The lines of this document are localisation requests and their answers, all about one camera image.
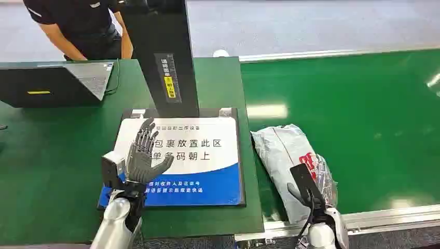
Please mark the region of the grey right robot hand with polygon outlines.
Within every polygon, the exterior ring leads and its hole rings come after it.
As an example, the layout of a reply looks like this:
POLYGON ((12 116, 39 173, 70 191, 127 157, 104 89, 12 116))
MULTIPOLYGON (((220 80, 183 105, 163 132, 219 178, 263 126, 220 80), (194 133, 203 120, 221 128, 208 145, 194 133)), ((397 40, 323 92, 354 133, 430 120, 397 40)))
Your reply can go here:
POLYGON ((289 192, 304 206, 311 208, 313 214, 323 214, 326 204, 321 192, 312 178, 307 166, 302 163, 290 168, 296 188, 289 192))

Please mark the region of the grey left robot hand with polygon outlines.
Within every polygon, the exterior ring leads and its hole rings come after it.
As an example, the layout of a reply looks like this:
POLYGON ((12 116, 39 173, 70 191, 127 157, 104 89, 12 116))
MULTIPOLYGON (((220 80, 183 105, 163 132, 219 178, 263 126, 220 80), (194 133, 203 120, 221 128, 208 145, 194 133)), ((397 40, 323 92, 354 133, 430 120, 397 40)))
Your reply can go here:
POLYGON ((165 156, 161 163, 152 165, 153 147, 159 134, 154 128, 154 118, 146 119, 141 124, 134 141, 130 145, 127 178, 131 182, 146 185, 167 171, 174 161, 174 156, 168 155, 165 156))

